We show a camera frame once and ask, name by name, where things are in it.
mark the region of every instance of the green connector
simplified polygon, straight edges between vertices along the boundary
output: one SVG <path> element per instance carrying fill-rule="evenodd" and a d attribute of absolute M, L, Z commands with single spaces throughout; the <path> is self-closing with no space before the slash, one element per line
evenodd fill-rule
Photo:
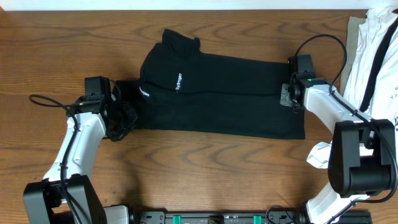
<path fill-rule="evenodd" d="M 181 224 L 181 215 L 173 216 L 173 224 Z"/>
<path fill-rule="evenodd" d="M 253 224 L 261 224 L 261 216 L 260 215 L 255 215 L 253 216 Z"/>

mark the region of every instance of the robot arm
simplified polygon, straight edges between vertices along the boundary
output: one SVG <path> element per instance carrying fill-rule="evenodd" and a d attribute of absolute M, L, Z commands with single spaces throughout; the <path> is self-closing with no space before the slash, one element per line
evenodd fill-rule
<path fill-rule="evenodd" d="M 318 116 L 333 133 L 328 168 L 330 183 L 305 204 L 303 212 L 296 213 L 294 222 L 304 224 L 337 221 L 337 214 L 349 206 L 351 201 L 366 199 L 393 188 L 393 161 L 387 149 L 381 146 L 380 139 L 373 136 L 360 119 L 330 95 L 329 84 L 325 80 L 315 78 L 309 55 L 292 57 L 289 59 L 289 65 L 291 81 L 282 88 L 281 104 L 294 106 L 298 110 L 306 108 Z M 130 221 L 127 207 L 120 205 L 103 208 L 89 176 L 103 136 L 107 135 L 112 141 L 121 140 L 134 128 L 137 114 L 128 103 L 112 98 L 107 78 L 86 78 L 85 88 L 86 95 L 71 106 L 71 111 L 78 121 L 78 134 L 67 157 L 68 194 L 74 199 L 72 202 L 82 223 L 128 224 Z M 337 94 L 337 97 L 349 105 L 340 95 Z M 362 116 L 383 133 L 391 146 L 395 146 L 394 126 L 391 122 L 373 120 L 365 114 Z M 75 222 L 70 213 L 56 214 L 52 211 L 52 208 L 58 207 L 65 198 L 60 190 L 59 163 L 63 159 L 75 125 L 72 118 L 68 118 L 67 123 L 65 139 L 50 170 L 42 181 L 27 184 L 25 188 L 24 202 L 30 223 L 50 224 L 58 223 L 60 220 L 62 223 Z M 361 157 L 360 143 L 373 149 L 373 155 Z M 254 216 L 255 223 L 257 219 L 261 220 L 259 214 Z M 236 217 L 237 224 L 240 224 L 238 216 Z"/>
<path fill-rule="evenodd" d="M 25 188 L 24 202 L 30 223 L 75 223 L 70 212 L 52 211 L 65 202 L 60 179 L 60 163 L 64 155 L 67 155 L 67 193 L 81 223 L 129 223 L 126 206 L 102 207 L 91 185 L 90 175 L 102 138 L 107 135 L 111 141 L 122 140 L 134 128 L 137 114 L 128 103 L 114 100 L 108 78 L 86 78 L 85 89 L 86 95 L 70 107 L 78 122 L 78 132 L 69 153 L 65 152 L 76 125 L 72 117 L 67 119 L 67 133 L 50 170 L 42 181 L 27 184 Z"/>
<path fill-rule="evenodd" d="M 310 55 L 289 58 L 289 85 L 282 87 L 281 104 L 307 109 L 314 113 L 333 133 L 328 167 L 329 183 L 305 205 L 306 223 L 337 222 L 338 214 L 351 207 L 357 199 L 365 200 L 394 186 L 393 160 L 380 139 L 330 94 L 326 80 L 315 78 Z M 335 96 L 355 111 L 337 91 Z M 374 120 L 358 112 L 373 124 L 395 146 L 394 125 L 386 120 Z M 359 144 L 373 149 L 373 155 L 360 156 Z"/>

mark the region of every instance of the white cloth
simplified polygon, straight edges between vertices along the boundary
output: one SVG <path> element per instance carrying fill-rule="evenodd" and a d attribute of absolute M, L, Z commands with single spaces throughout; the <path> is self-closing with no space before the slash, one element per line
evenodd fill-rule
<path fill-rule="evenodd" d="M 307 162 L 318 169 L 327 169 L 329 166 L 331 144 L 327 142 L 319 142 L 314 147 L 307 157 Z M 359 155 L 370 156 L 373 154 L 373 149 L 366 149 L 363 144 L 359 146 Z"/>
<path fill-rule="evenodd" d="M 395 8 L 370 9 L 364 24 L 359 25 L 358 48 L 344 92 L 344 98 L 359 108 L 368 84 L 373 59 L 381 40 L 398 15 Z M 398 148 L 398 29 L 391 38 L 376 79 L 373 97 L 366 114 L 374 119 L 389 119 L 396 127 Z"/>

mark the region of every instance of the folded shirt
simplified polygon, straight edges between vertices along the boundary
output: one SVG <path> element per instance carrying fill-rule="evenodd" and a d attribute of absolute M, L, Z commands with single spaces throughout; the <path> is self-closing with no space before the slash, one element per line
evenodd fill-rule
<path fill-rule="evenodd" d="M 304 139 L 304 112 L 280 105 L 286 63 L 199 51 L 200 41 L 165 30 L 140 80 L 118 81 L 139 114 L 137 128 Z"/>

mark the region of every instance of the wood grain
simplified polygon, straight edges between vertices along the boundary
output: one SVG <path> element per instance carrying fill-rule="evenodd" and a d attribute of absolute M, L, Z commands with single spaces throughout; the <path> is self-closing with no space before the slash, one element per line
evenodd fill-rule
<path fill-rule="evenodd" d="M 0 21 L 1 21 L 1 18 L 3 17 L 3 15 L 4 15 L 4 9 L 0 6 Z"/>
<path fill-rule="evenodd" d="M 165 28 L 201 39 L 206 53 L 285 62 L 307 38 L 346 39 L 349 16 L 365 11 L 87 11 L 8 12 L 0 20 L 0 222 L 26 223 L 22 193 L 55 159 L 65 112 L 29 103 L 44 94 L 64 103 L 84 93 L 84 78 L 137 78 Z M 333 78 L 342 52 L 314 40 L 320 77 Z M 330 141 L 307 113 L 306 140 L 283 141 L 184 131 L 133 131 L 103 141 L 91 181 L 104 206 L 176 210 L 265 210 L 298 207 L 327 183 L 305 162 L 318 141 Z M 375 223 L 397 220 L 396 198 L 370 209 Z"/>

